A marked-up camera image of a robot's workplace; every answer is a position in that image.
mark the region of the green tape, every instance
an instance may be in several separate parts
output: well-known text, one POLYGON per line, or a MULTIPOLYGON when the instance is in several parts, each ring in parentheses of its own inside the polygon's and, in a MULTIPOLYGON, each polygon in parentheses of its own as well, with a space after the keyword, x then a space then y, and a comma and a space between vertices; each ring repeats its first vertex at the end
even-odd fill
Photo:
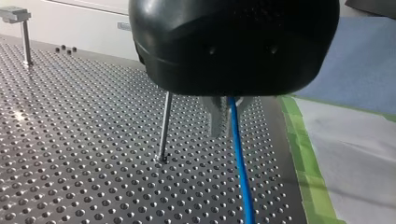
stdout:
POLYGON ((346 224, 336 217, 299 107, 291 97, 283 96, 280 100, 307 222, 346 224))

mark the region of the metal post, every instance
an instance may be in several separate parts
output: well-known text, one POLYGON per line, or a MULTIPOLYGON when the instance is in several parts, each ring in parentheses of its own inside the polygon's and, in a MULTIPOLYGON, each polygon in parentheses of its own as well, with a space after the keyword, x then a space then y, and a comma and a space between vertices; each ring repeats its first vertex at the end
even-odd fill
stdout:
POLYGON ((166 161, 165 157, 165 147, 166 147, 166 136, 168 135, 169 117, 171 114, 172 107, 172 93, 166 93, 165 110, 163 111, 163 129, 161 131, 161 143, 160 151, 157 155, 158 161, 166 161))
POLYGON ((29 32, 27 28, 27 21, 21 23, 21 34, 23 40, 24 49, 24 61, 23 64, 26 66, 32 65, 32 55, 30 54, 30 42, 29 42, 29 32))

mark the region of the blue floor mat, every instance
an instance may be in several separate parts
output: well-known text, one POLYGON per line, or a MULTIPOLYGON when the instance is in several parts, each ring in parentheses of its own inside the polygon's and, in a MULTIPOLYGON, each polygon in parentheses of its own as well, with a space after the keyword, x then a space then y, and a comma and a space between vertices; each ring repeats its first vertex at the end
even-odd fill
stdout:
POLYGON ((396 115, 396 21, 341 18, 317 78, 294 94, 396 115))

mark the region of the perforated metal plate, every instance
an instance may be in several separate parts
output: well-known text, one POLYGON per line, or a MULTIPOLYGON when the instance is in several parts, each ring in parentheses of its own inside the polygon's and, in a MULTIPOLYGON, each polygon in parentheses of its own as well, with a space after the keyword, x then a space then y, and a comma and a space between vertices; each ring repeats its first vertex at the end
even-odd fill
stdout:
MULTIPOLYGON (((173 102, 159 147, 164 92, 145 72, 0 45, 0 223, 243 223, 233 145, 208 137, 196 97, 173 102)), ((258 223, 305 223, 287 145, 262 99, 241 131, 258 223)))

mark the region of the white wall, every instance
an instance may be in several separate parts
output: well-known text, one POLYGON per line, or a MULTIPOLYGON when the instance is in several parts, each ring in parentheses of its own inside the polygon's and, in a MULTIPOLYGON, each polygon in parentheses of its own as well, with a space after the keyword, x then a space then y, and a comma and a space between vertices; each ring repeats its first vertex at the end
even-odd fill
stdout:
MULTIPOLYGON (((345 6, 345 1, 340 0, 341 16, 367 15, 345 6)), ((117 27, 118 22, 129 23, 128 0, 0 0, 0 7, 5 6, 24 7, 32 12, 29 32, 33 40, 138 61, 131 32, 117 27)), ((0 21, 0 34, 20 36, 20 26, 0 21)))

